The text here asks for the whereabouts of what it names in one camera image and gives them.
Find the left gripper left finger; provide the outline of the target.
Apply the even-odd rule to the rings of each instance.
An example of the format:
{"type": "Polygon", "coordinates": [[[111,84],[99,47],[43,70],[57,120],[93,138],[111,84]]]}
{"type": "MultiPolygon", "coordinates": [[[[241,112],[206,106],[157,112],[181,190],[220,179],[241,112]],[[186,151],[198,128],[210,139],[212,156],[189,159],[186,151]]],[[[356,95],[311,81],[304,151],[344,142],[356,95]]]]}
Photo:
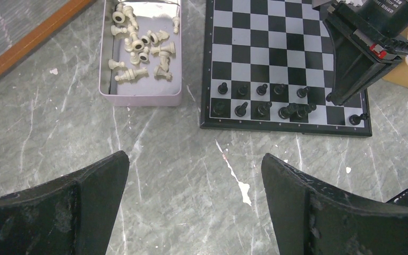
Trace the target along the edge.
{"type": "Polygon", "coordinates": [[[0,197],[0,254],[105,254],[130,161],[115,152],[0,197]]]}

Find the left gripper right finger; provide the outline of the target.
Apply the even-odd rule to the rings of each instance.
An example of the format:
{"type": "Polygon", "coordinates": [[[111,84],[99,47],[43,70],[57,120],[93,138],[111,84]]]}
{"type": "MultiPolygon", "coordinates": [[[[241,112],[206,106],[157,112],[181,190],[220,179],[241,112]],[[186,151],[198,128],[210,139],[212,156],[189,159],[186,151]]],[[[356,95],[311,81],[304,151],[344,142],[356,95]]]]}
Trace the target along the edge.
{"type": "Polygon", "coordinates": [[[408,254],[408,207],[352,194],[272,154],[261,174],[280,254],[408,254]]]}

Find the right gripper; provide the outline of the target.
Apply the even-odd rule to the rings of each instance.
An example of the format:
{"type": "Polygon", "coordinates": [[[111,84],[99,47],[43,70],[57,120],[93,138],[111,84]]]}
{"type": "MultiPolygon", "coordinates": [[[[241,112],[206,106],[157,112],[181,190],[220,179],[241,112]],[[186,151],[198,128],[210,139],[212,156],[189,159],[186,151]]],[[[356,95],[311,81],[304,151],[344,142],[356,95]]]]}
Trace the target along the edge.
{"type": "Polygon", "coordinates": [[[324,25],[334,46],[334,78],[328,98],[346,104],[408,55],[408,2],[325,2],[324,25]]]}

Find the black pawn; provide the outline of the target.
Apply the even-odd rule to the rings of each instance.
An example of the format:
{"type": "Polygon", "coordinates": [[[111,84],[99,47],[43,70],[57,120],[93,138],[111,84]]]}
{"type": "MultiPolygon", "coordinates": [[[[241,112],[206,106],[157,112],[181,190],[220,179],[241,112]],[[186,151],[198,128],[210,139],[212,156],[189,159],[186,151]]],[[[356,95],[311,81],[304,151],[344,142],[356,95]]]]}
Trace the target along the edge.
{"type": "Polygon", "coordinates": [[[249,86],[248,85],[242,85],[238,88],[237,90],[237,94],[240,97],[245,97],[249,92],[249,86]]]}
{"type": "Polygon", "coordinates": [[[217,91],[220,95],[225,95],[228,92],[228,85],[226,82],[222,82],[218,87],[217,91]]]}
{"type": "Polygon", "coordinates": [[[310,91],[310,87],[308,87],[308,86],[303,87],[303,88],[299,88],[299,89],[296,91],[296,95],[297,95],[299,98],[305,98],[305,97],[307,96],[307,94],[309,93],[309,91],[310,91]]]}
{"type": "Polygon", "coordinates": [[[284,90],[286,89],[285,84],[276,84],[273,88],[273,92],[276,95],[282,95],[284,93],[284,90]]]}
{"type": "Polygon", "coordinates": [[[256,93],[260,96],[263,96],[267,93],[267,90],[268,90],[268,84],[263,83],[262,85],[256,88],[256,93]]]}

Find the black knight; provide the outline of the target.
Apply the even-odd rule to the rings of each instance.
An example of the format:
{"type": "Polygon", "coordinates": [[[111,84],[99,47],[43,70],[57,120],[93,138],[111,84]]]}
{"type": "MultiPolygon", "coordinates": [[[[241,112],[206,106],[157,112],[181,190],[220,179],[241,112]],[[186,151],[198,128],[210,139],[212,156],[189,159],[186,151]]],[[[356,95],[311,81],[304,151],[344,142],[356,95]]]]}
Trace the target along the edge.
{"type": "Polygon", "coordinates": [[[238,117],[245,116],[246,113],[247,113],[248,104],[249,103],[246,101],[246,102],[242,103],[241,105],[236,106],[236,108],[234,110],[235,115],[238,116],[238,117]]]}

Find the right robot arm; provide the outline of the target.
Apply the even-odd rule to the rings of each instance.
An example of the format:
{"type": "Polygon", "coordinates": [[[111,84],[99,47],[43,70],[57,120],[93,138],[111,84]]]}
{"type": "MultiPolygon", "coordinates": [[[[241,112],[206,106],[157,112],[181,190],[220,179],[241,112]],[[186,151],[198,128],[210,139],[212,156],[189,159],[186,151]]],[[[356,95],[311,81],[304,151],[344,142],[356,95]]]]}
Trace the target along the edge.
{"type": "Polygon", "coordinates": [[[312,1],[327,11],[323,23],[334,47],[334,78],[327,101],[344,105],[408,56],[408,1],[312,1]]]}

